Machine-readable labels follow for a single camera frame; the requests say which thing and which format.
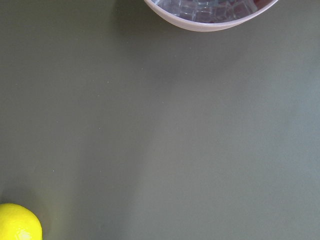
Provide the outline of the clear ice cubes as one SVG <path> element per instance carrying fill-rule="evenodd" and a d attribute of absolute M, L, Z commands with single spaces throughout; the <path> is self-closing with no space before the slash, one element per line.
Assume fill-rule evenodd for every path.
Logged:
<path fill-rule="evenodd" d="M 224 23 L 247 17 L 269 0 L 152 0 L 168 13 L 198 23 Z"/>

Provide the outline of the yellow lemon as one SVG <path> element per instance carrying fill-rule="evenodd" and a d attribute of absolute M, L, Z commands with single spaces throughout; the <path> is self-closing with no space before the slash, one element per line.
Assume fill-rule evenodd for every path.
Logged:
<path fill-rule="evenodd" d="M 37 216 L 27 208 L 14 204 L 0 205 L 1 240 L 42 240 L 43 229 Z"/>

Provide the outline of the pink bowl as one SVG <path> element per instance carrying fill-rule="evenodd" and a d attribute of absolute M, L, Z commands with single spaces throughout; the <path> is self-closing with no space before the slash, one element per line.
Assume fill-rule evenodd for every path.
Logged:
<path fill-rule="evenodd" d="M 263 7 L 262 9 L 258 10 L 257 12 L 232 21 L 228 22 L 221 22 L 221 23 L 203 23 L 203 22 L 195 22 L 186 20 L 180 17 L 177 17 L 175 15 L 172 15 L 171 13 L 165 11 L 161 7 L 157 6 L 152 2 L 152 0 L 145 0 L 144 1 L 157 15 L 159 15 L 161 18 L 166 20 L 167 22 L 171 23 L 174 26 L 177 26 L 179 28 L 194 31 L 194 32 L 215 32 L 220 30 L 226 30 L 235 26 L 238 26 L 244 22 L 247 22 L 254 17 L 262 14 L 269 8 L 271 8 L 273 5 L 275 5 L 278 1 L 277 0 L 270 0 L 270 3 Z"/>

